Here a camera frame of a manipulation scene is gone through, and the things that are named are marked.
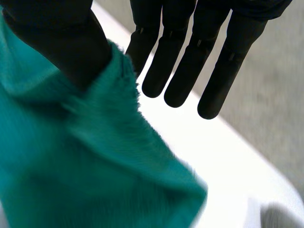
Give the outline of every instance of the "gray floor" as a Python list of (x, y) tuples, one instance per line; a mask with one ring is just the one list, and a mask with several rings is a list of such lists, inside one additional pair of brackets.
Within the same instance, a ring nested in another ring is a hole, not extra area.
[[(129, 0), (98, 2), (133, 31)], [(282, 17), (269, 22), (252, 46), (220, 115), (289, 178), (304, 199), (303, 20), (304, 1), (294, 0)], [(199, 95), (214, 68), (226, 27), (227, 21), (195, 85)]]

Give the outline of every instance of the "finger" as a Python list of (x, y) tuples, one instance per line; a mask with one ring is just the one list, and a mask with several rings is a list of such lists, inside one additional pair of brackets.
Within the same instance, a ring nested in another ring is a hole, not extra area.
[(146, 96), (155, 98), (162, 93), (185, 41), (194, 8), (195, 0), (165, 1), (162, 17), (164, 32), (142, 84)]
[(208, 1), (198, 1), (190, 43), (165, 92), (164, 99), (167, 105), (179, 107), (186, 101), (229, 11), (228, 7), (219, 8)]
[(198, 113), (202, 118), (212, 119), (219, 114), (251, 45), (266, 24), (267, 21), (232, 13), (224, 47), (199, 101)]
[(162, 4), (160, 0), (130, 0), (130, 3), (136, 30), (126, 54), (139, 76), (158, 38)]
[[(60, 1), (63, 5), (60, 12), (54, 10), (59, 2), (52, 2), (47, 2), (53, 9), (50, 10), (43, 3), (23, 1), (20, 4), (26, 6), (26, 14), (19, 4), (5, 5), (4, 19), (17, 37), (57, 66), (75, 86), (85, 90), (110, 60), (110, 47), (90, 11), (91, 0)], [(80, 17), (75, 24), (69, 19), (77, 14)], [(44, 15), (45, 19), (36, 20)], [(53, 20), (57, 16), (62, 18), (60, 24)]]

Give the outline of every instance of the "green cloth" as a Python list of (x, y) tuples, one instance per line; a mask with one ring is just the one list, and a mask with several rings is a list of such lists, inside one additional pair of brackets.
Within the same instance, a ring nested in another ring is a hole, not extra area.
[(0, 200), (11, 228), (186, 228), (207, 189), (138, 112), (129, 58), (87, 92), (0, 19)]

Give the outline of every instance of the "fuzzy fabric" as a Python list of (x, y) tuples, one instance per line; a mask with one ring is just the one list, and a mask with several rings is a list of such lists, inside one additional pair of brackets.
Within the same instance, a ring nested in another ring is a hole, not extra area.
[(11, 228), (186, 228), (207, 189), (138, 112), (130, 60), (85, 93), (0, 18), (0, 200)]

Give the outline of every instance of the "white table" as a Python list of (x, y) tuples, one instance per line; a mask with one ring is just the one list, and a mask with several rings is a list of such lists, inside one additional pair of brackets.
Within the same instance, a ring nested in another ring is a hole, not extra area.
[[(93, 11), (106, 36), (126, 50), (130, 33), (95, 2)], [(198, 101), (191, 93), (181, 108), (173, 109), (165, 104), (163, 94), (156, 99), (140, 97), (143, 115), (172, 151), (208, 184), (206, 208), (194, 227), (259, 228), (260, 206), (272, 202), (304, 218), (304, 205), (290, 182), (220, 117), (201, 119), (196, 111)], [(6, 227), (4, 220), (0, 210), (0, 228)]]

